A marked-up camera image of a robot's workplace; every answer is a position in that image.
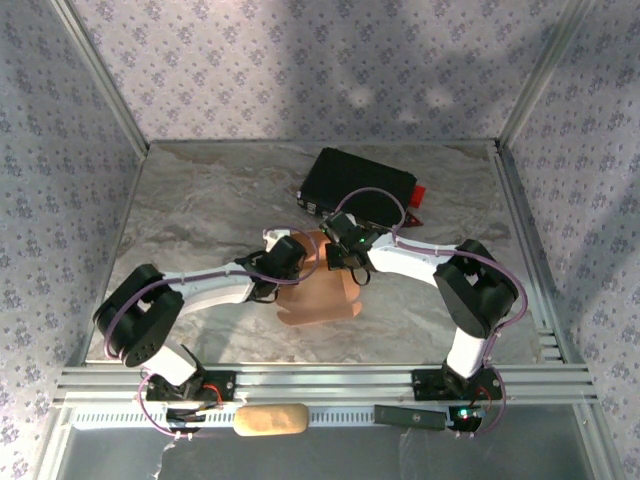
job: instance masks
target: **cardboard piece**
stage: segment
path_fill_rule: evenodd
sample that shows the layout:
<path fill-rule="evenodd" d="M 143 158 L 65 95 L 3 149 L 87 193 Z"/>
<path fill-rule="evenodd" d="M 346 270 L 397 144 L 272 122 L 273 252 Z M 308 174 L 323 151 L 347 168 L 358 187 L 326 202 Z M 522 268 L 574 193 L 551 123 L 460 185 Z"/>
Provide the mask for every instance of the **cardboard piece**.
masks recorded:
<path fill-rule="evenodd" d="M 354 318 L 362 310 L 362 303 L 356 302 L 360 295 L 360 287 L 353 281 L 346 270 L 329 271 L 325 245 L 327 237 L 319 230 L 309 232 L 316 240 L 320 251 L 320 263 L 315 273 L 299 285 L 283 285 L 280 288 L 276 305 L 278 318 L 290 326 L 305 325 L 316 322 L 347 320 Z M 307 250 L 300 275 L 305 275 L 315 261 L 313 246 L 300 234 L 293 234 Z"/>

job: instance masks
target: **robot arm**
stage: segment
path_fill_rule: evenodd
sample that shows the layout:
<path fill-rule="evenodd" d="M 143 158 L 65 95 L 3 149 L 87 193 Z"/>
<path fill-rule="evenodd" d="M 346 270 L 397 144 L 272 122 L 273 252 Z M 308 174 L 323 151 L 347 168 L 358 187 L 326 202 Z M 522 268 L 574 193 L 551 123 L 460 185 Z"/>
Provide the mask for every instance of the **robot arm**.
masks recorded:
<path fill-rule="evenodd" d="M 518 290 L 500 272 L 451 252 L 469 252 L 493 260 L 489 252 L 474 240 L 442 246 L 394 238 L 393 233 L 363 228 L 341 212 L 327 218 L 321 229 L 331 240 L 327 246 L 327 258 L 333 259 L 330 268 L 397 273 L 440 290 L 458 327 L 443 364 L 443 382 L 452 392 L 467 390 L 482 370 L 493 330 L 518 298 Z M 469 277 L 475 277 L 475 283 L 471 284 Z"/>
<path fill-rule="evenodd" d="M 152 265 L 141 265 L 100 306 L 94 323 L 105 336 L 107 352 L 115 352 L 125 366 L 153 372 L 176 397 L 194 399 L 202 393 L 205 372 L 184 346 L 167 339 L 176 320 L 225 303 L 265 302 L 279 286 L 269 279 L 295 283 L 305 256 L 299 242 L 282 236 L 268 251 L 210 270 L 162 274 Z M 154 283 L 160 285 L 139 295 Z M 136 295 L 141 302 L 116 319 Z"/>

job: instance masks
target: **marble surface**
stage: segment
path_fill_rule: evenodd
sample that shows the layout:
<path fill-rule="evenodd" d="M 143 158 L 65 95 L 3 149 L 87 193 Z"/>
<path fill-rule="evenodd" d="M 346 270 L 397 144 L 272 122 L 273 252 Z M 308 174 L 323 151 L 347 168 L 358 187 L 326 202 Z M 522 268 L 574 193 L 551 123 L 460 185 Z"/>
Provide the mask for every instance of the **marble surface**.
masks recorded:
<path fill-rule="evenodd" d="M 401 235 L 438 244 L 480 240 L 524 280 L 524 261 L 484 147 L 432 145 L 154 144 L 118 251 L 109 292 L 136 266 L 161 271 L 220 266 L 262 247 L 265 227 L 317 228 L 295 193 L 323 146 L 412 172 L 427 187 L 423 227 Z M 352 320 L 289 327 L 276 305 L 225 305 L 181 318 L 171 337 L 204 363 L 373 362 L 439 364 L 455 325 L 438 291 L 394 274 L 374 275 Z M 102 360 L 94 335 L 88 360 Z M 531 314 L 505 331 L 494 362 L 540 361 Z"/>

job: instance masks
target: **floral wallpaper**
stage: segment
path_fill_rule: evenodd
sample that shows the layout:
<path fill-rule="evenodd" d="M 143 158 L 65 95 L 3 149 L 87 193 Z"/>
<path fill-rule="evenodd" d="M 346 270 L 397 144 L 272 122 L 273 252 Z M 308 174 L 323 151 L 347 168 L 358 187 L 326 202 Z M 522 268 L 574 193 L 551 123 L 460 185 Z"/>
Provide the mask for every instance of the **floral wallpaper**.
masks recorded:
<path fill-rule="evenodd" d="M 564 0 L 76 0 L 147 140 L 497 137 Z"/>
<path fill-rule="evenodd" d="M 133 148 L 46 0 L 0 3 L 0 478 L 31 470 L 85 332 Z"/>
<path fill-rule="evenodd" d="M 513 146 L 559 315 L 640 479 L 640 6 L 604 0 Z"/>

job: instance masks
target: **black wire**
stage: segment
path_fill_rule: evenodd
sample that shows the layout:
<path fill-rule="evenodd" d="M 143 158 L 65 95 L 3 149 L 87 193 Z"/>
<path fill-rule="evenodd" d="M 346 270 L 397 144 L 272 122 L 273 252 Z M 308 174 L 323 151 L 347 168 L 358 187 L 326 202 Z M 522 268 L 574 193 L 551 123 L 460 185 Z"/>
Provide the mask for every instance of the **black wire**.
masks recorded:
<path fill-rule="evenodd" d="M 371 281 L 371 272 L 369 270 L 365 270 L 365 272 L 367 272 L 367 279 L 364 281 L 364 283 L 360 283 L 358 281 L 358 279 L 356 278 L 356 272 L 353 268 L 349 268 L 349 271 L 351 272 L 351 278 L 356 285 L 360 285 L 361 287 L 366 287 L 367 285 L 369 285 L 369 282 Z"/>

